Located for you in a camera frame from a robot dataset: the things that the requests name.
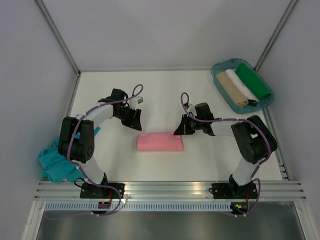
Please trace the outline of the pink t shirt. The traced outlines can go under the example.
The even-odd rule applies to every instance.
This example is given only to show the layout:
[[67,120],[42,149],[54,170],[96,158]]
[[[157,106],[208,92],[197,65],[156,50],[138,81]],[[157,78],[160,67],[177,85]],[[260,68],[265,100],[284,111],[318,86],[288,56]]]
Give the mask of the pink t shirt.
[[181,152],[183,140],[173,132],[141,133],[136,140],[136,147],[141,152]]

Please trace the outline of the teal t shirt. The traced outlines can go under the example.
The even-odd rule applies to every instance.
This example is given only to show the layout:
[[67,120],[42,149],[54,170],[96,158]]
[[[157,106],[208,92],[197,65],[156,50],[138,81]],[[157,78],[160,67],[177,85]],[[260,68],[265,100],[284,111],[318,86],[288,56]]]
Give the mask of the teal t shirt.
[[42,150],[38,160],[45,177],[53,183],[78,178],[100,184],[104,178],[94,156],[95,135],[101,122],[84,115],[63,119],[60,135],[51,148]]

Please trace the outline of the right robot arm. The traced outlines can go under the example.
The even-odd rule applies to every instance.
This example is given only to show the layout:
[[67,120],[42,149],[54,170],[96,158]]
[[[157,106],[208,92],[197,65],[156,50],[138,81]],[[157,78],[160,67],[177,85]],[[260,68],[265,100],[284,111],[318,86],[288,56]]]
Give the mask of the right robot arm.
[[233,200],[257,200],[260,196],[259,181],[254,179],[260,166],[278,148],[272,133],[261,118],[253,115],[247,119],[214,118],[207,103],[195,106],[188,102],[182,105],[185,113],[174,134],[193,135],[202,131],[209,136],[233,137],[241,154],[236,170],[229,176],[227,183],[213,183],[209,192],[213,198]]

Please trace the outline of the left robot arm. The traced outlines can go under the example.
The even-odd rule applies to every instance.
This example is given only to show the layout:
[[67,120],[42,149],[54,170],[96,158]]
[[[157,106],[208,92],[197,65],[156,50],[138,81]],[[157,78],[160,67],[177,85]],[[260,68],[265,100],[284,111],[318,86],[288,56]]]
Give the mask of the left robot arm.
[[82,199],[122,198],[122,190],[108,183],[106,173],[94,158],[95,129],[104,121],[116,118],[130,129],[141,131],[141,109],[144,101],[139,93],[129,96],[125,91],[114,88],[110,96],[97,101],[96,106],[82,115],[63,119],[57,151],[82,174]]

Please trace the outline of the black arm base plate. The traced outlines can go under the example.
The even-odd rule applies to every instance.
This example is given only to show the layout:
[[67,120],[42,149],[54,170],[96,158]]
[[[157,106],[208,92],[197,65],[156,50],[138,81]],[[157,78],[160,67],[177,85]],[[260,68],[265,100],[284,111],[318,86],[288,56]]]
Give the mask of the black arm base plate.
[[97,187],[89,183],[83,183],[81,186],[80,198],[81,199],[119,199],[118,193],[114,190],[117,189],[123,198],[125,193],[124,183],[109,183],[111,188]]

